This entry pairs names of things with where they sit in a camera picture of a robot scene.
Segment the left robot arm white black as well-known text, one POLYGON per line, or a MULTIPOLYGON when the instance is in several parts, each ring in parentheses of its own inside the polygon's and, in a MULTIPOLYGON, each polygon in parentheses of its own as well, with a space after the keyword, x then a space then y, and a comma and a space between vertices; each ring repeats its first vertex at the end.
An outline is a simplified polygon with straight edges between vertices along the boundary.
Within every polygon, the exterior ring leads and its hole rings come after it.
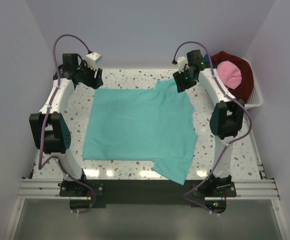
POLYGON ((34 143, 39 150, 38 168, 41 170, 51 160, 56 161, 63 174, 59 185, 61 196, 95 197, 70 149, 71 132, 63 115, 79 84, 93 89, 103 85, 102 69, 96 66, 100 59, 101 54, 91 51, 85 57, 77 53, 63 54, 62 64, 56 65, 52 90, 45 104, 39 112, 29 116, 34 143))

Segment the teal t shirt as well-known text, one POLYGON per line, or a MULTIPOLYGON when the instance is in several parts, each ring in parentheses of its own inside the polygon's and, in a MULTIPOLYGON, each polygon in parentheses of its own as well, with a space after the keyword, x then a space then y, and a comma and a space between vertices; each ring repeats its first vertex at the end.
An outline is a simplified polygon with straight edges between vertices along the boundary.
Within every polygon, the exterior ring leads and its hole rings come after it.
POLYGON ((197 134, 193 106, 173 79, 153 89, 95 92, 82 150, 84 160, 152 161, 155 172, 183 185, 197 134))

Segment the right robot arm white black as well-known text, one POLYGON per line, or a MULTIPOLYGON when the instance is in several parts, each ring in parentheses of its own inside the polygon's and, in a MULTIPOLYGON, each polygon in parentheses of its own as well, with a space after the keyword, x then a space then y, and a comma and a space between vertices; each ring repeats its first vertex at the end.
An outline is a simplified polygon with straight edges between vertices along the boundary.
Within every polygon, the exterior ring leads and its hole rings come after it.
POLYGON ((219 196, 230 187, 231 159, 233 143, 242 128, 244 102, 237 100, 221 82, 211 60, 204 61, 200 50, 187 53, 186 57, 172 60, 178 70, 173 73, 177 91, 184 92, 200 84, 211 98, 214 110, 209 126, 215 137, 215 154, 213 167, 205 180, 190 192, 199 192, 204 196, 219 196))

